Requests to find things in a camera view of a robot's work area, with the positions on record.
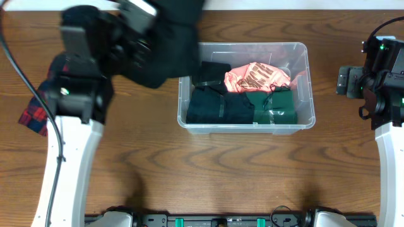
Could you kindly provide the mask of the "large black garment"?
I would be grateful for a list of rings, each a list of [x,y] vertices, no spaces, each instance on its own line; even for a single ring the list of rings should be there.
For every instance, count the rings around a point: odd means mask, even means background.
[[[150,51],[137,56],[120,74],[147,88],[169,78],[192,76],[199,68],[197,24],[204,0],[150,0],[157,19],[146,35]]]

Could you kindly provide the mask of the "green taped garment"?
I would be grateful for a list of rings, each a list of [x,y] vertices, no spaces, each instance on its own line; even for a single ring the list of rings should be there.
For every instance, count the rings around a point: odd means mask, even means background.
[[[272,93],[263,91],[247,92],[254,105],[253,122],[257,124],[297,124],[293,91],[276,87]]]

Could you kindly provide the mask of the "pink printed t-shirt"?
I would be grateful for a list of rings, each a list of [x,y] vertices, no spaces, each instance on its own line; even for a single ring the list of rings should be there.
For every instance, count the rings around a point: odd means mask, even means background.
[[[228,92],[274,92],[276,88],[292,87],[293,80],[283,70],[268,64],[252,62],[225,73],[224,85]]]

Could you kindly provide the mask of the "black taped garment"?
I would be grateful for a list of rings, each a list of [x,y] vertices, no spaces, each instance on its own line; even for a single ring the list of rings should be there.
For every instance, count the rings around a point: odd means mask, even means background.
[[[192,83],[195,87],[207,86],[224,94],[228,92],[224,83],[225,74],[231,69],[230,64],[202,61],[197,74],[192,76]]]

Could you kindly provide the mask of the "dark navy garment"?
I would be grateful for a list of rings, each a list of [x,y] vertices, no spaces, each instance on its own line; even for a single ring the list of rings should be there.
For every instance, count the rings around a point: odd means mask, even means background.
[[[195,88],[186,115],[187,124],[252,124],[254,105],[245,93]]]

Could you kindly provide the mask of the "red navy plaid shirt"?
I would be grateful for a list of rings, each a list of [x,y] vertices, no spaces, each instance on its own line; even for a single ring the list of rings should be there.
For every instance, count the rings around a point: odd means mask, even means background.
[[[67,71],[66,54],[55,56],[51,62],[46,80],[37,88],[37,92],[41,99],[45,100],[45,92],[49,88],[50,81],[59,71]],[[27,108],[24,109],[21,114],[18,123],[41,136],[47,136],[47,114],[40,102],[34,96],[29,101]]]

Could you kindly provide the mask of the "clear plastic storage bin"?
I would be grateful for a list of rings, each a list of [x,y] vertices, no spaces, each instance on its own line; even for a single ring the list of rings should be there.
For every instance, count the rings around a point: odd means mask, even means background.
[[[179,79],[177,122],[191,134],[268,133],[293,134],[310,129],[316,123],[308,49],[302,42],[201,42],[199,56],[240,67],[251,62],[266,63],[283,70],[292,79],[296,124],[188,124],[186,115],[194,85],[191,78]]]

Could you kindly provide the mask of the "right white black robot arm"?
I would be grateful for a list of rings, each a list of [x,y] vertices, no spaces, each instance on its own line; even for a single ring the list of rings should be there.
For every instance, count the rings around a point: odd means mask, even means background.
[[[363,67],[340,68],[336,92],[363,99],[359,116],[371,120],[380,159],[378,226],[403,226],[403,41],[371,35]]]

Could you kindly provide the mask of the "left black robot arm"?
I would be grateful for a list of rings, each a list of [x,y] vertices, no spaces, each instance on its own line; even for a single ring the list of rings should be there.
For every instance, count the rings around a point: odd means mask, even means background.
[[[46,93],[48,151],[34,226],[84,226],[93,158],[114,95],[112,77],[139,65],[158,11],[144,1],[121,1],[119,14],[94,6],[63,11],[65,66]]]

